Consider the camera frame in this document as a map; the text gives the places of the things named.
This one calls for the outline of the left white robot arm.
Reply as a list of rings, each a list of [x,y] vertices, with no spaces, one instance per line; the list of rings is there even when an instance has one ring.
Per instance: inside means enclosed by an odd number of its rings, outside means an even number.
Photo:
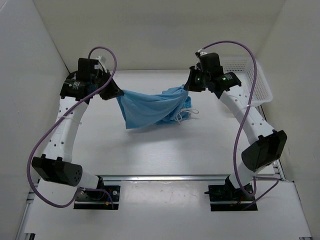
[[[124,92],[117,86],[111,73],[105,67],[105,58],[79,58],[78,69],[65,79],[56,117],[58,126],[49,135],[49,141],[40,157],[33,157],[31,165],[47,182],[85,188],[93,200],[100,200],[105,194],[97,175],[87,173],[81,165],[72,163],[73,146],[83,114],[90,103],[86,96],[104,84],[99,92],[103,100],[122,96]]]

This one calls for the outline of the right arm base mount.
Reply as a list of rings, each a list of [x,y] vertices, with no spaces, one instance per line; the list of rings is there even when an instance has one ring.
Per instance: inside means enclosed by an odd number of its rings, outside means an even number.
[[[225,183],[208,186],[205,192],[209,196],[211,212],[241,212],[257,211],[257,204],[254,202],[254,196],[246,195],[240,188],[234,188],[229,180]]]

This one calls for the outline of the light blue shorts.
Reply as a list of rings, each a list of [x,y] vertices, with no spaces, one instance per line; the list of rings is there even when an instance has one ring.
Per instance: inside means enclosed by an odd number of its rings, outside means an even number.
[[[199,111],[192,108],[192,99],[184,86],[172,87],[160,94],[144,94],[125,90],[116,98],[126,129],[151,125],[167,125],[188,120]]]

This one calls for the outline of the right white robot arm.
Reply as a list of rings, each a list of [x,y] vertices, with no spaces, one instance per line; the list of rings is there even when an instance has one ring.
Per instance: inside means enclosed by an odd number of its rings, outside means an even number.
[[[224,72],[217,53],[196,52],[198,62],[191,66],[185,90],[209,90],[231,111],[244,132],[249,147],[241,153],[241,163],[234,163],[234,173],[225,179],[216,196],[221,200],[236,200],[242,194],[250,196],[247,185],[265,167],[278,160],[287,141],[283,130],[275,130],[258,110],[249,104],[241,80],[233,72]]]

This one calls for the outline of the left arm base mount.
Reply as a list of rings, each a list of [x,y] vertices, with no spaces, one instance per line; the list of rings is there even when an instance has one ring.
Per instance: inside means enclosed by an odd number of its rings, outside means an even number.
[[[104,179],[99,176],[97,185],[98,190],[88,191],[82,190],[75,197],[73,204],[74,210],[111,210],[119,209],[121,186],[105,185]]]

